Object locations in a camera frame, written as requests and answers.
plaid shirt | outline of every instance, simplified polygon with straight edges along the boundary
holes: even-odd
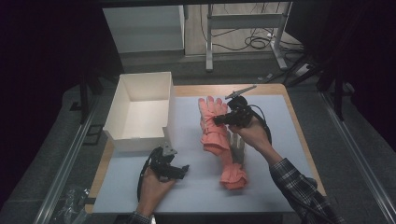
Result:
[[[299,215],[305,224],[328,223],[322,218],[308,212],[306,208],[299,205],[295,200],[306,204],[308,207],[318,211],[333,223],[346,223],[342,217],[337,216],[330,204],[317,191],[314,179],[302,175],[288,159],[283,159],[279,163],[270,167],[270,174],[275,184],[288,200],[290,206]],[[149,224],[148,217],[143,217],[136,212],[128,218],[128,224]]]

person's left hand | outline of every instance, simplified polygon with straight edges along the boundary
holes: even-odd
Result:
[[[175,179],[170,179],[166,182],[160,181],[154,171],[148,167],[144,174],[142,189],[140,191],[140,202],[136,208],[136,212],[146,217],[151,216],[154,209],[175,183]]]

black tool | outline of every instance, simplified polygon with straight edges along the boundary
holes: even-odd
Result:
[[[259,120],[260,124],[262,125],[267,134],[269,142],[272,144],[271,131],[267,125],[267,122],[265,121],[264,114],[262,113],[262,117],[257,114],[251,107],[259,107],[256,105],[249,105],[245,97],[241,96],[242,93],[250,91],[254,88],[256,88],[255,85],[246,89],[242,89],[240,91],[234,91],[230,95],[226,96],[225,99],[233,98],[230,102],[227,103],[232,111],[225,115],[215,116],[213,120],[215,121],[216,125],[229,124],[245,128],[249,125],[251,119],[254,116]]]
[[[142,188],[143,177],[148,167],[156,174],[161,181],[168,179],[183,179],[184,175],[189,170],[189,165],[185,165],[181,168],[171,166],[171,161],[177,154],[177,151],[170,148],[169,146],[156,147],[154,148],[140,172],[139,183],[137,184],[137,200],[140,201],[140,191]]]

white cabinet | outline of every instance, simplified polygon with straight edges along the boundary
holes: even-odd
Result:
[[[103,11],[119,53],[184,49],[183,6]]]

open box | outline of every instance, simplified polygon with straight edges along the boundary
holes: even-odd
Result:
[[[120,75],[103,130],[120,151],[171,147],[174,110],[170,72]]]

